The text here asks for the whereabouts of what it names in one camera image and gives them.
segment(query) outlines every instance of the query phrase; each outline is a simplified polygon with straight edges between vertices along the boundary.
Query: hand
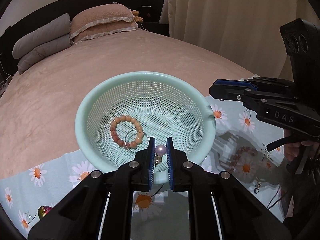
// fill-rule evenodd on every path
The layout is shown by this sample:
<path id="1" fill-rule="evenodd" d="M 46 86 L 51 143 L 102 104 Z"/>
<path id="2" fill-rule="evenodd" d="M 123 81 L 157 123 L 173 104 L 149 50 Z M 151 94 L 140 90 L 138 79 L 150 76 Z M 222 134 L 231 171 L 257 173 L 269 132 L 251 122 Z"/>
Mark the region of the hand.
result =
<path id="1" fill-rule="evenodd" d="M 284 130 L 284 137 L 291 135 L 291 131 Z M 284 156 L 288 159 L 289 162 L 293 161 L 295 157 L 299 155 L 300 145 L 304 146 L 313 146 L 313 151 L 310 153 L 310 157 L 313 157 L 318 150 L 319 143 L 312 141 L 298 142 L 298 143 L 288 143 L 284 145 Z"/>

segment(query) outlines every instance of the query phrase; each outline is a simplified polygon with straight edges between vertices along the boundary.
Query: purple pearl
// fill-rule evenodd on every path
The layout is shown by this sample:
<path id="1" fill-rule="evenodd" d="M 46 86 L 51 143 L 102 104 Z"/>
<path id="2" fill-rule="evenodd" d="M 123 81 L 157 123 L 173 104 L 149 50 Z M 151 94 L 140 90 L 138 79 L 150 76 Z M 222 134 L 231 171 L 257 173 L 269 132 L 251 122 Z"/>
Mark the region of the purple pearl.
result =
<path id="1" fill-rule="evenodd" d="M 163 156 L 165 155 L 165 153 L 167 152 L 167 148 L 162 145 L 162 144 L 159 144 L 156 149 L 155 149 L 155 152 L 158 156 Z"/>

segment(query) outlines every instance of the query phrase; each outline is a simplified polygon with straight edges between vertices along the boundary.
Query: stuffed toy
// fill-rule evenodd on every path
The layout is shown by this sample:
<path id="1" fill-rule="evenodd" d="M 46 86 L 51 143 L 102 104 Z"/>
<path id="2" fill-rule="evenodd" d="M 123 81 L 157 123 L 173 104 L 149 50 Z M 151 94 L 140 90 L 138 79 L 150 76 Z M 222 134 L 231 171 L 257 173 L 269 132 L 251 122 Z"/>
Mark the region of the stuffed toy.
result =
<path id="1" fill-rule="evenodd" d="M 138 15 L 139 15 L 139 12 L 138 12 L 138 11 L 133 10 L 133 11 L 131 11 L 131 12 L 132 12 L 132 14 L 134 15 L 134 21 L 135 21 L 135 22 L 143 23 L 143 18 L 138 16 Z"/>

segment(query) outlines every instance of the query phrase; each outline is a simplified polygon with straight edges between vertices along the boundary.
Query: headboard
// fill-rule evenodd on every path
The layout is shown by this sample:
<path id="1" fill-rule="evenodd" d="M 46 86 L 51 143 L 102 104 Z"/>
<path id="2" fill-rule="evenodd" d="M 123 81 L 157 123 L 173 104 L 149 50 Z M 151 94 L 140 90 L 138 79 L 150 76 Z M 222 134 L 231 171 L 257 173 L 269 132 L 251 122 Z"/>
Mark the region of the headboard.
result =
<path id="1" fill-rule="evenodd" d="M 17 72 L 19 60 L 13 59 L 12 49 L 14 44 L 24 35 L 46 25 L 65 13 L 68 13 L 70 18 L 73 19 L 83 10 L 113 2 L 121 3 L 131 10 L 138 10 L 141 6 L 151 6 L 153 21 L 155 22 L 159 21 L 164 4 L 164 0 L 58 0 L 48 4 L 24 17 L 0 36 L 0 60 L 4 71 L 8 74 Z M 1 67 L 0 74 L 4 80 L 8 77 Z"/>

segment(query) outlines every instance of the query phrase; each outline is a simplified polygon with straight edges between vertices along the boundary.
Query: mesh basket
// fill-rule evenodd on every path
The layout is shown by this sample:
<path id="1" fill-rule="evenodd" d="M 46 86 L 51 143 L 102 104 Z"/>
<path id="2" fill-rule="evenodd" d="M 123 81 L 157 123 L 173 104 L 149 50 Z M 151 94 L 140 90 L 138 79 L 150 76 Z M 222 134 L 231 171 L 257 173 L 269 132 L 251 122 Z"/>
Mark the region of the mesh basket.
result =
<path id="1" fill-rule="evenodd" d="M 172 137 L 176 149 L 200 164 L 215 138 L 215 119 L 206 99 L 194 87 L 175 77 L 154 72 L 122 74 L 95 87 L 82 101 L 76 114 L 76 139 L 88 161 L 102 172 L 116 170 L 134 159 L 134 154 L 116 144 L 110 122 L 121 115 L 135 117 L 143 131 L 165 145 Z M 119 137 L 134 129 L 130 122 L 117 126 Z M 127 141 L 135 139 L 135 132 Z M 134 152 L 148 147 L 148 138 Z M 154 169 L 154 183 L 168 181 L 166 155 Z"/>

